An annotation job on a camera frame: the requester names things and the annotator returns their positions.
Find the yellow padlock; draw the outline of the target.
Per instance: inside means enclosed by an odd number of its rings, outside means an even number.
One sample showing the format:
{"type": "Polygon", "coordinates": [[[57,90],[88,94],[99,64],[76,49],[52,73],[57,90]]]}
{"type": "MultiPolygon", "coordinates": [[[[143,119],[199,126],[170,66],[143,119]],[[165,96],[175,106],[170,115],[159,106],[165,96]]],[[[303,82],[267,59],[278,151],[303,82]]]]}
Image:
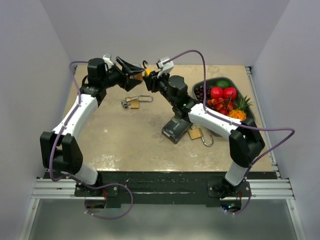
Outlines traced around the yellow padlock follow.
{"type": "Polygon", "coordinates": [[[149,69],[149,63],[146,60],[142,61],[142,66],[144,68],[144,76],[148,77],[150,75],[151,70],[149,69]]]}

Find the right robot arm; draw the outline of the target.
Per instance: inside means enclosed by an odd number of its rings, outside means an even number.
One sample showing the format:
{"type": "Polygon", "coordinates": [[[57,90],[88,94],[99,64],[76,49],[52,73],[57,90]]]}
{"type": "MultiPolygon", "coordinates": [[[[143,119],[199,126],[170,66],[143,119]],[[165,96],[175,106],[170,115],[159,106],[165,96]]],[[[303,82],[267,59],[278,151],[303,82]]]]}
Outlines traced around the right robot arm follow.
{"type": "Polygon", "coordinates": [[[188,94],[188,86],[182,76],[160,75],[152,71],[143,80],[148,91],[159,92],[169,102],[177,118],[201,125],[228,140],[232,164],[221,183],[213,186],[213,190],[222,199],[235,196],[241,190],[254,159],[265,147],[255,121],[251,118],[242,121],[211,109],[206,110],[205,104],[188,94]]]}

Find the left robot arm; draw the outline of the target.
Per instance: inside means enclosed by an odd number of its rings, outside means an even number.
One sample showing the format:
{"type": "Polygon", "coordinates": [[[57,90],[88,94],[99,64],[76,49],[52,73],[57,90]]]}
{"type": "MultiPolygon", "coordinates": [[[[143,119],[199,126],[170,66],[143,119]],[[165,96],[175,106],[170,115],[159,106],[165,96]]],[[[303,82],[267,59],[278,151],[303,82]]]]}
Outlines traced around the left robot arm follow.
{"type": "Polygon", "coordinates": [[[75,102],[64,119],[52,130],[44,131],[40,136],[42,163],[49,171],[52,181],[57,182],[54,172],[69,176],[86,184],[86,191],[92,196],[99,196],[104,184],[98,180],[98,172],[87,166],[77,139],[91,115],[101,105],[107,89],[118,85],[127,92],[141,83],[137,75],[144,72],[138,65],[116,58],[92,58],[85,61],[87,75],[78,84],[73,80],[77,90],[75,102]]]}

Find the long shackle brass padlock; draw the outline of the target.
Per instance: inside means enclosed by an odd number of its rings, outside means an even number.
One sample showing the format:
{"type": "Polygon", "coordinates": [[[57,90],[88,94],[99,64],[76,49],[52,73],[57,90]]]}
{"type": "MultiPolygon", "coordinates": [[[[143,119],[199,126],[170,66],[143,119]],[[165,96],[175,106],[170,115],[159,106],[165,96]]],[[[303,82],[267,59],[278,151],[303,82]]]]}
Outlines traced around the long shackle brass padlock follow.
{"type": "Polygon", "coordinates": [[[127,102],[131,109],[139,109],[140,103],[151,103],[154,98],[151,95],[135,95],[129,97],[127,102]]]}

